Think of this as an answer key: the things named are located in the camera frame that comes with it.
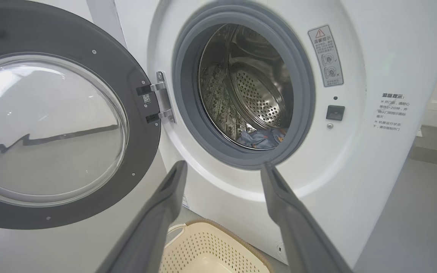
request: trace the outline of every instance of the washing machine door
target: washing machine door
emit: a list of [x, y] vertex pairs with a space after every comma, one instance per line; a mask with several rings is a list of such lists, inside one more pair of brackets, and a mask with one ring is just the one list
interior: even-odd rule
[[0, 228], [71, 224], [126, 196], [158, 149], [149, 86], [127, 50], [91, 22], [0, 2]]

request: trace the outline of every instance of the beige plastic basket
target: beige plastic basket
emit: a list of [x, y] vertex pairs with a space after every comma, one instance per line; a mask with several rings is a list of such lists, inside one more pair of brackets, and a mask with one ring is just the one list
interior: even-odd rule
[[160, 273], [274, 273], [270, 263], [221, 225], [200, 219], [172, 226], [182, 229], [163, 251]]

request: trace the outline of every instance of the metal hinge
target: metal hinge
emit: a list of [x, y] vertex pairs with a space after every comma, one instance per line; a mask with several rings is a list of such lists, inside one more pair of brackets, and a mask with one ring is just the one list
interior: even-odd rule
[[151, 91], [160, 96], [161, 105], [158, 116], [160, 119], [168, 118], [171, 122], [176, 123], [173, 109], [171, 108], [170, 97], [168, 96], [168, 85], [166, 84], [165, 73], [163, 71], [156, 72], [158, 83], [151, 85]]

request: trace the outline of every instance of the qr code sticker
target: qr code sticker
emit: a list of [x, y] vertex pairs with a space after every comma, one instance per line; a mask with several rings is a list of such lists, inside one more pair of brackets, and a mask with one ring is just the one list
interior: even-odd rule
[[151, 102], [151, 99], [149, 98], [149, 94], [148, 94], [148, 95], [144, 95], [144, 96], [143, 96], [143, 100], [144, 100], [144, 103], [145, 103], [145, 104], [150, 103], [150, 102]]

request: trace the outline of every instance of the clothes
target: clothes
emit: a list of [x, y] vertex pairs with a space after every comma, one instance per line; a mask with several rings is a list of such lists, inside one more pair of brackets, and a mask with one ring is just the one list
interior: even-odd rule
[[242, 131], [237, 142], [255, 149], [271, 149], [283, 141], [286, 132], [282, 129], [257, 130], [252, 133]]

